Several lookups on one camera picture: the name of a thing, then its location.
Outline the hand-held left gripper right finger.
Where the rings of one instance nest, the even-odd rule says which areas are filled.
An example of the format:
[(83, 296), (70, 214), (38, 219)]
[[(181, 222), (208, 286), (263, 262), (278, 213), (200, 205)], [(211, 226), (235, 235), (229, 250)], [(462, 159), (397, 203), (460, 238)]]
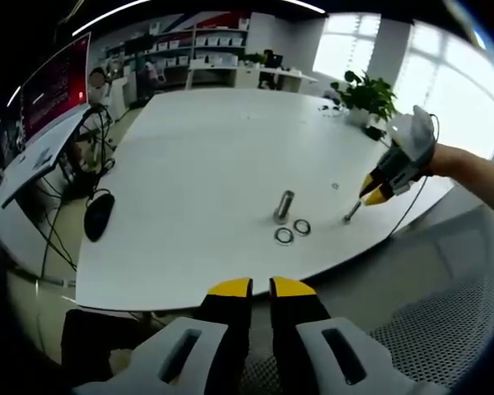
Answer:
[(273, 354), (285, 394), (445, 394), (394, 368), (390, 351), (346, 318), (333, 318), (315, 290), (270, 280)]

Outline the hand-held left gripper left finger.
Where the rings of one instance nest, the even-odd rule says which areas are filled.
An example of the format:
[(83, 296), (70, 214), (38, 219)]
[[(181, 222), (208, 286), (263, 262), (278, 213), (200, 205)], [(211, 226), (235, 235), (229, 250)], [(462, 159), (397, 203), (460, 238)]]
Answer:
[(129, 365), (75, 394), (235, 394), (249, 353), (253, 282), (210, 288), (193, 317), (178, 317), (137, 346)]

